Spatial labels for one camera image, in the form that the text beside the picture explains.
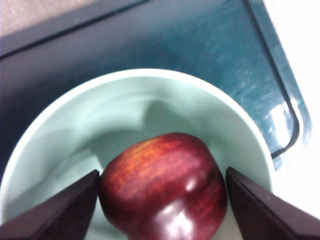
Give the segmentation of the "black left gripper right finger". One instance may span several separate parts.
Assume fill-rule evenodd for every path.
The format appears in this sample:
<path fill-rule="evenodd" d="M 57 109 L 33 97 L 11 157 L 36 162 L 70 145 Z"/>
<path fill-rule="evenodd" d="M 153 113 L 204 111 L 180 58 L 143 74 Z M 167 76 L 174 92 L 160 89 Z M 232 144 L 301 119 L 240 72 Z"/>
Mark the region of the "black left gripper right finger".
<path fill-rule="evenodd" d="M 245 240 L 318 240 L 320 221 L 236 169 L 226 170 L 232 212 Z"/>

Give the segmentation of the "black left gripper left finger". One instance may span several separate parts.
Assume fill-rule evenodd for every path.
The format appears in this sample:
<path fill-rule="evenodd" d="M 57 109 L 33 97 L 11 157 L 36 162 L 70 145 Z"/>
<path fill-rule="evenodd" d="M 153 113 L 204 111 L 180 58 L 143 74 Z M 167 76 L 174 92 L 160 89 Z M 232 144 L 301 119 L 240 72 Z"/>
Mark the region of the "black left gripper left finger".
<path fill-rule="evenodd" d="M 0 227 L 2 240 L 83 240 L 92 220 L 99 186 L 93 170 L 43 203 Z"/>

